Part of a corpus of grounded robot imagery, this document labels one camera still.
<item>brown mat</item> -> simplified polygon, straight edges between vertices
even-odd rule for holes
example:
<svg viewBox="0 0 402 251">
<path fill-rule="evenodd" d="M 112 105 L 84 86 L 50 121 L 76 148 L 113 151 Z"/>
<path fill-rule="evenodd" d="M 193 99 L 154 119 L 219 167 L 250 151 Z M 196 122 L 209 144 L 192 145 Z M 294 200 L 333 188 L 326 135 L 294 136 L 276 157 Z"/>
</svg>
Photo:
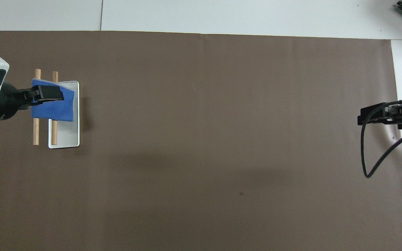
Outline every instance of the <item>brown mat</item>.
<svg viewBox="0 0 402 251">
<path fill-rule="evenodd" d="M 386 40 L 0 32 L 6 81 L 81 84 L 81 145 L 0 121 L 0 250 L 402 250 L 402 148 L 366 179 Z M 398 137 L 367 130 L 369 165 Z"/>
</svg>

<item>blue cloth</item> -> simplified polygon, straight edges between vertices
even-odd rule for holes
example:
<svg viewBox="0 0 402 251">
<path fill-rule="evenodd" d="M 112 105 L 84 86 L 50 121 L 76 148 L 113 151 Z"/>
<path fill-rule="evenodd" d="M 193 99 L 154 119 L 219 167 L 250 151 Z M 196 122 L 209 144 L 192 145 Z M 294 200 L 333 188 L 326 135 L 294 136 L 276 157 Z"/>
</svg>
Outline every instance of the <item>blue cloth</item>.
<svg viewBox="0 0 402 251">
<path fill-rule="evenodd" d="M 44 81 L 37 78 L 34 78 L 32 80 L 32 86 L 35 85 L 59 86 L 60 91 L 63 92 L 64 100 L 49 101 L 44 102 L 41 105 L 32 106 L 32 117 L 37 117 L 40 119 L 53 119 L 59 121 L 74 120 L 74 91 L 54 82 Z"/>
</svg>

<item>wooden stick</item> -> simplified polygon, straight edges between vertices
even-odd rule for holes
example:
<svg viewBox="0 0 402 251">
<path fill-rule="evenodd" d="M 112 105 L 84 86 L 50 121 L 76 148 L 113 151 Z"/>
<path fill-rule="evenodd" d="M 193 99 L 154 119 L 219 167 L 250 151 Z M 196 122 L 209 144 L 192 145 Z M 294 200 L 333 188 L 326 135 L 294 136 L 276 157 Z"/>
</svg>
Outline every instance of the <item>wooden stick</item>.
<svg viewBox="0 0 402 251">
<path fill-rule="evenodd" d="M 59 72 L 53 71 L 52 72 L 52 80 L 55 83 L 59 82 Z M 58 132 L 58 121 L 52 121 L 52 135 L 51 135 L 51 145 L 57 145 L 57 132 Z"/>
<path fill-rule="evenodd" d="M 35 78 L 41 78 L 41 70 L 35 69 Z M 32 145 L 38 146 L 40 144 L 40 119 L 33 118 L 33 141 Z"/>
</svg>

